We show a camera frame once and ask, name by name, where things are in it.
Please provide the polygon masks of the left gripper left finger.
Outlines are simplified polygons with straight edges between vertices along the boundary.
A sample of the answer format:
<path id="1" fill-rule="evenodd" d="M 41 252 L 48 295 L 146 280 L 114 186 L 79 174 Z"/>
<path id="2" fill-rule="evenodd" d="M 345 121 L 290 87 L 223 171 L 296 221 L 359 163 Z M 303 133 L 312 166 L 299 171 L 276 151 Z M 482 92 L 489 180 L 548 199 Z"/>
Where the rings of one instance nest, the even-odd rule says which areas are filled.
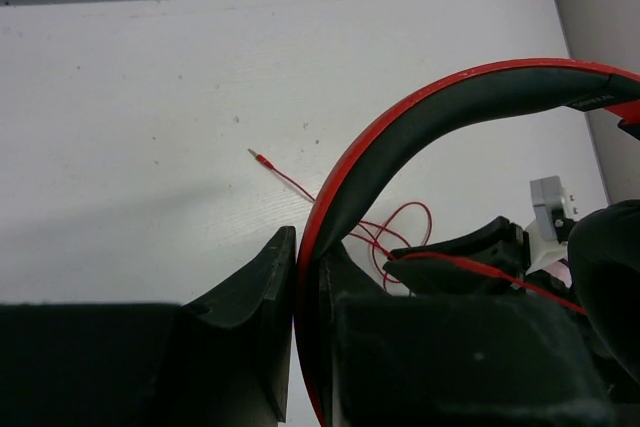
<path id="1" fill-rule="evenodd" d="M 1 309 L 5 426 L 275 426 L 285 420 L 296 232 L 185 304 Z"/>

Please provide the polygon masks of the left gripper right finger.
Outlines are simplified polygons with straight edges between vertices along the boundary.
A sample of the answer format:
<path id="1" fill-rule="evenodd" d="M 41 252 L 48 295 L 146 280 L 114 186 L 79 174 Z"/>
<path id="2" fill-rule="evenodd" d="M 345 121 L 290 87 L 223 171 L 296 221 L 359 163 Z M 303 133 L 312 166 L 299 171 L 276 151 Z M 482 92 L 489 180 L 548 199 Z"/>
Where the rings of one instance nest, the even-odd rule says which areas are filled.
<path id="1" fill-rule="evenodd" d="M 343 248 L 319 265 L 319 399 L 329 426 L 635 426 L 639 397 L 576 319 L 530 296 L 385 293 Z"/>

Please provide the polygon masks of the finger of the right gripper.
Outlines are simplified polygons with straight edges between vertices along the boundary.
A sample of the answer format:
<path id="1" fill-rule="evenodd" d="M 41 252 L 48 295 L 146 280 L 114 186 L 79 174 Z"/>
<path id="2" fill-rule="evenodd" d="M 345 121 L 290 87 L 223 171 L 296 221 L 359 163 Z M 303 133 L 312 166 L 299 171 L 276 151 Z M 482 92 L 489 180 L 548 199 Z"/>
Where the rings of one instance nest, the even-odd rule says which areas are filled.
<path id="1" fill-rule="evenodd" d="M 445 260 L 392 260 L 384 270 L 418 296 L 503 294 L 512 282 L 477 274 Z"/>
<path id="2" fill-rule="evenodd" d="M 525 231 L 503 216 L 461 237 L 431 245 L 398 248 L 389 258 L 399 259 L 409 254 L 435 252 L 452 256 L 477 256 L 483 252 L 491 256 L 504 253 L 508 259 L 525 260 Z"/>

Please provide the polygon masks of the red black headphones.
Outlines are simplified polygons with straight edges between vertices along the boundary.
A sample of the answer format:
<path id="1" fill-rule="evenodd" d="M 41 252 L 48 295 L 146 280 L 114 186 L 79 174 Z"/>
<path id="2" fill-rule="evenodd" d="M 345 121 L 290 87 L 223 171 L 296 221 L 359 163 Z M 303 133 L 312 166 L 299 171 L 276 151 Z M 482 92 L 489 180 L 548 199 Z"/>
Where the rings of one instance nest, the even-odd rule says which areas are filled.
<path id="1" fill-rule="evenodd" d="M 349 147 L 325 181 L 306 223 L 298 257 L 295 330 L 301 369 L 318 421 L 329 426 L 319 399 L 321 325 L 319 265 L 343 248 L 394 175 L 418 152 L 457 129 L 566 106 L 603 109 L 630 135 L 639 132 L 639 78 L 608 65 L 569 59 L 502 61 L 436 81 L 378 117 Z M 549 300 L 572 314 L 563 300 Z"/>

